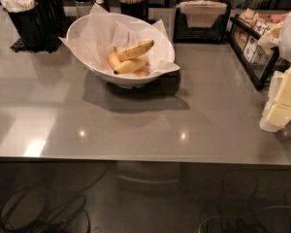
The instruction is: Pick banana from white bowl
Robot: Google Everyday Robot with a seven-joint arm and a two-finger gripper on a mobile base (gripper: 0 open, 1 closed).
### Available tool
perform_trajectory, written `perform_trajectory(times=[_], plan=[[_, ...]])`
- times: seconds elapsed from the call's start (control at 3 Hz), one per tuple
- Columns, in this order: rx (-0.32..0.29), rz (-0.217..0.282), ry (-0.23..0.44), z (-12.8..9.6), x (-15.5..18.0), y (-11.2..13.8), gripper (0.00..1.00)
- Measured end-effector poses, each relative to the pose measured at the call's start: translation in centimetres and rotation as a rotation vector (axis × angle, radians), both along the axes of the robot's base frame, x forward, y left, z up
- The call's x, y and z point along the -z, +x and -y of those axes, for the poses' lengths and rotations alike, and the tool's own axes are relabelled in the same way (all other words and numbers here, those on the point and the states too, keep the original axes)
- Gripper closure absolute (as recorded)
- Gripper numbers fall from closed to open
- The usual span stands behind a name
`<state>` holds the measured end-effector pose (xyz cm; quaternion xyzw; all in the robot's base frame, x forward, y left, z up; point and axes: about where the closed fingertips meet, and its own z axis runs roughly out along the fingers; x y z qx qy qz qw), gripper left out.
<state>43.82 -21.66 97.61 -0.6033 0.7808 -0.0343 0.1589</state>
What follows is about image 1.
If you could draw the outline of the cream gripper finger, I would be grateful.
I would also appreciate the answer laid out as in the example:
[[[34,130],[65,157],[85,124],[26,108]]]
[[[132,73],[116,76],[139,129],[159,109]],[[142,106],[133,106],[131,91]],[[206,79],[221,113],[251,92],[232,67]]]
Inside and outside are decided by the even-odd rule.
[[[284,73],[274,72],[268,97],[259,126],[265,131],[277,132],[291,121],[291,67]]]

